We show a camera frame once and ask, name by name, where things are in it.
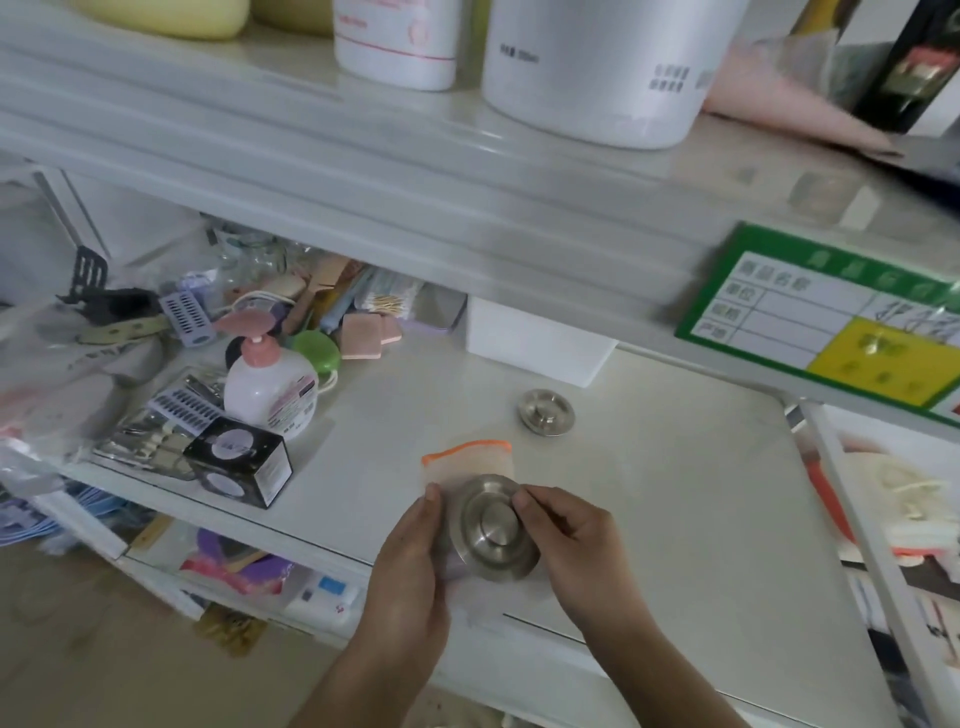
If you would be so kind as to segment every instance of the white cardboard box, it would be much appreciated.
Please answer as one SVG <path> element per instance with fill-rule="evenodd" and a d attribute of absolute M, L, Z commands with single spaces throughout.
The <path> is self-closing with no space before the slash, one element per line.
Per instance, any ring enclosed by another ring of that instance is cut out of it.
<path fill-rule="evenodd" d="M 588 387 L 614 339 L 470 296 L 467 351 L 528 372 Z"/>

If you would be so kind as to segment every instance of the human hand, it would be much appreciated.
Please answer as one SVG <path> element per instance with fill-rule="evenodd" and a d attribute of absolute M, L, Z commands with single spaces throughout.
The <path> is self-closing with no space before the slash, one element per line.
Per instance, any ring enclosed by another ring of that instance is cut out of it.
<path fill-rule="evenodd" d="M 350 646 L 409 680 L 418 692 L 446 647 L 450 614 L 430 549 L 443 516 L 440 488 L 400 518 L 373 564 L 367 604 Z"/>
<path fill-rule="evenodd" d="M 560 605 L 588 642 L 600 633 L 656 629 L 609 511 L 539 485 L 525 485 L 514 507 L 540 548 Z"/>

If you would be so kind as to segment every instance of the forearm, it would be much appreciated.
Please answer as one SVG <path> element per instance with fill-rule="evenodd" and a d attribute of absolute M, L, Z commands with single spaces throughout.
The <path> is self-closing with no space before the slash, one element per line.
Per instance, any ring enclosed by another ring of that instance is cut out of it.
<path fill-rule="evenodd" d="M 652 621 L 617 634 L 598 630 L 587 644 L 643 728 L 747 727 Z"/>
<path fill-rule="evenodd" d="M 399 728 L 422 688 L 409 670 L 351 642 L 288 728 Z"/>

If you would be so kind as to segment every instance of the pink bottle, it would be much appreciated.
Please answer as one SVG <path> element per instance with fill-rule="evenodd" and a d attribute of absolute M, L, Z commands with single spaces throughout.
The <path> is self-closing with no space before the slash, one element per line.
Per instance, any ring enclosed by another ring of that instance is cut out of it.
<path fill-rule="evenodd" d="M 299 435 L 317 409 L 317 373 L 306 357 L 283 349 L 268 335 L 274 317 L 248 308 L 216 323 L 220 331 L 246 337 L 241 357 L 230 367 L 224 410 L 285 440 Z"/>

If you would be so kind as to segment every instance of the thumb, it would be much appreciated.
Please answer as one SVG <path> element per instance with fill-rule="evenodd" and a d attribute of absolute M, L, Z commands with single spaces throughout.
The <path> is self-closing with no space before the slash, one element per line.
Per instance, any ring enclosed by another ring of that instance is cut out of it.
<path fill-rule="evenodd" d="M 414 517 L 414 522 L 408 529 L 409 541 L 417 550 L 428 553 L 433 546 L 440 524 L 444 516 L 444 501 L 440 494 L 440 487 L 431 483 L 427 486 L 420 509 Z"/>
<path fill-rule="evenodd" d="M 551 554 L 564 547 L 566 536 L 526 489 L 514 496 L 513 504 L 527 532 L 544 556 L 549 559 Z"/>

